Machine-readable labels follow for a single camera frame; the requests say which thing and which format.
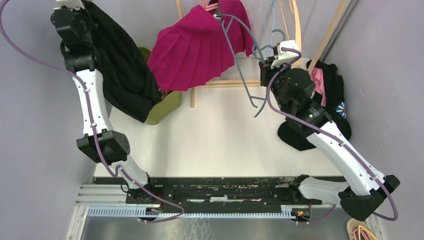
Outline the beige wooden hanger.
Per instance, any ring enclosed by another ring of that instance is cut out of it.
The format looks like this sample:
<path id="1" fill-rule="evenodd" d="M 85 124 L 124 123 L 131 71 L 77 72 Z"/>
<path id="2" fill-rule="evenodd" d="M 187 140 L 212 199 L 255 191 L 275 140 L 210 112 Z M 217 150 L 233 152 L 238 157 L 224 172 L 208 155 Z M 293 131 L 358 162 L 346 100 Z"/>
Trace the beige wooden hanger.
<path id="1" fill-rule="evenodd" d="M 288 25 L 287 25 L 287 21 L 286 21 L 285 14 L 284 14 L 283 1 L 278 0 L 278 4 L 279 4 L 283 24 L 284 24 L 286 39 L 290 40 L 291 38 L 290 38 L 290 35 L 289 35 Z M 298 10 L 297 1 L 296 0 L 289 0 L 288 1 L 288 7 L 289 7 L 290 12 L 294 16 L 294 42 L 298 46 L 298 50 L 301 52 L 302 51 L 302 29 L 301 29 L 300 14 L 299 14 L 299 10 Z"/>

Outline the light blue hanger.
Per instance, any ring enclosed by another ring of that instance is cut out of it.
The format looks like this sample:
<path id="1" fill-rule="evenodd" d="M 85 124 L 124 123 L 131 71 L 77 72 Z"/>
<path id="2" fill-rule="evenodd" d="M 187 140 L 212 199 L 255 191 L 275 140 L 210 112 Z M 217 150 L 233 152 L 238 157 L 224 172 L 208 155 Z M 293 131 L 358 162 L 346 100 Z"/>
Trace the light blue hanger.
<path id="1" fill-rule="evenodd" d="M 275 0 L 262 1 L 262 21 L 266 45 L 271 45 L 274 39 L 274 33 L 272 33 L 272 30 L 275 28 L 276 24 L 275 8 Z"/>

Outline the magenta skirt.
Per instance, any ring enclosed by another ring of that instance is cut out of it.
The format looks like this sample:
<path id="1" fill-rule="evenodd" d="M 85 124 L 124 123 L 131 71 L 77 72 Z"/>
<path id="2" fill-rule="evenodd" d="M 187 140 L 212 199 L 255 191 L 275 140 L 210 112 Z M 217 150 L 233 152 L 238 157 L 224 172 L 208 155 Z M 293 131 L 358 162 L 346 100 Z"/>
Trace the magenta skirt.
<path id="1" fill-rule="evenodd" d="M 253 53 L 249 17 L 239 0 L 219 0 L 222 19 L 200 4 L 161 30 L 147 65 L 163 91 L 202 86 L 235 64 L 233 54 Z"/>

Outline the grey-blue plastic hanger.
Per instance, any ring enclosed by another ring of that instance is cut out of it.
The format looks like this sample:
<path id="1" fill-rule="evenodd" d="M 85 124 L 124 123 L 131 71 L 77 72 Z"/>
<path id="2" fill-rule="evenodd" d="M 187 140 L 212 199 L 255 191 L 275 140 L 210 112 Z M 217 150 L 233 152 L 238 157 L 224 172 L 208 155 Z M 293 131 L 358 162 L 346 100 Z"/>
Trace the grey-blue plastic hanger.
<path id="1" fill-rule="evenodd" d="M 267 98 L 261 95 L 254 95 L 251 93 L 250 88 L 260 87 L 260 70 L 258 68 L 259 61 L 265 60 L 262 53 L 265 49 L 270 49 L 271 45 L 259 46 L 252 30 L 238 17 L 231 14 L 213 14 L 212 15 L 218 22 L 220 22 L 225 39 L 231 51 L 234 66 L 229 68 L 224 76 L 221 76 L 223 85 L 227 87 L 243 87 L 250 104 L 256 108 L 254 115 L 257 118 L 264 110 L 267 104 Z M 245 56 L 246 50 L 239 53 L 235 50 L 232 41 L 230 40 L 230 31 L 236 28 L 236 24 L 245 30 L 245 33 L 253 41 L 253 45 L 249 47 L 252 50 L 252 55 Z"/>

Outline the pink hanger hook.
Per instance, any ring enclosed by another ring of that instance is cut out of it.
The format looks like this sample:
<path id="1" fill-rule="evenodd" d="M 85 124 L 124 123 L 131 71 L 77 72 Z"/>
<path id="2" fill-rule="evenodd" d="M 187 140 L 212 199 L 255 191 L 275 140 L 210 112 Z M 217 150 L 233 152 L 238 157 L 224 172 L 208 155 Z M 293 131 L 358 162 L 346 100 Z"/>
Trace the pink hanger hook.
<path id="1" fill-rule="evenodd" d="M 208 11 L 212 11 L 212 10 L 216 10 L 218 8 L 220 8 L 220 4 L 219 3 L 213 3 L 213 4 L 209 4 L 207 0 L 202 0 L 201 1 L 201 6 L 208 12 Z"/>

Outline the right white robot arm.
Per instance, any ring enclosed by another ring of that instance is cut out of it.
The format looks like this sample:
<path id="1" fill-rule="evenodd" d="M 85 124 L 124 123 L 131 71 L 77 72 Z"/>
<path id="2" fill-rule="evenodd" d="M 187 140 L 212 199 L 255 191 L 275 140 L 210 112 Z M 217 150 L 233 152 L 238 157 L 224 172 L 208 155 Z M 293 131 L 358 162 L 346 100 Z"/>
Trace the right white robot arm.
<path id="1" fill-rule="evenodd" d="M 396 221 L 399 212 L 392 194 L 400 180 L 377 170 L 354 149 L 330 114 L 313 99 L 316 85 L 309 73 L 289 63 L 272 66 L 271 59 L 258 65 L 266 97 L 274 97 L 277 103 L 272 109 L 285 117 L 295 133 L 320 150 L 344 178 L 331 181 L 302 174 L 290 184 L 289 199 L 295 204 L 308 199 L 340 206 L 358 221 L 376 215 L 388 201 L 393 210 L 391 220 Z"/>

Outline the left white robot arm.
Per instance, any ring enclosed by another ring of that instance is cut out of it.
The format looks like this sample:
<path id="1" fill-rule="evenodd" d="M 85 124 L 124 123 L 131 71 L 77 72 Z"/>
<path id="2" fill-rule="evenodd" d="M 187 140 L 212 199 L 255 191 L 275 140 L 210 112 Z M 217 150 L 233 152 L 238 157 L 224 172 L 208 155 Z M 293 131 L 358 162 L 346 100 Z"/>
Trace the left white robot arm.
<path id="1" fill-rule="evenodd" d="M 83 137 L 77 148 L 97 164 L 103 164 L 112 177 L 125 179 L 130 189 L 138 189 L 138 197 L 149 204 L 158 191 L 149 185 L 150 177 L 131 157 L 125 134 L 114 130 L 107 114 L 103 92 L 103 75 L 96 69 L 96 48 L 92 32 L 95 24 L 83 6 L 60 6 L 50 17 L 61 37 L 65 68 L 77 88 L 83 113 Z"/>

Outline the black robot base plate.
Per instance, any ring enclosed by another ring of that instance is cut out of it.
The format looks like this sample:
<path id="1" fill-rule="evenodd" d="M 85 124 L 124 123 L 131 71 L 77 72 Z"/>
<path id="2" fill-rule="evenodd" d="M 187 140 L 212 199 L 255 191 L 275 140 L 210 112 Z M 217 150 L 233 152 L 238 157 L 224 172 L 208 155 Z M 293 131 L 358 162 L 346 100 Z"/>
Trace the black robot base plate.
<path id="1" fill-rule="evenodd" d="M 127 204 L 153 204 L 160 213 L 255 214 L 278 213 L 282 205 L 322 205 L 289 186 L 292 176 L 277 177 L 152 177 L 147 189 L 166 200 L 159 201 L 142 190 L 129 190 L 123 178 L 95 177 L 96 185 L 119 187 Z"/>

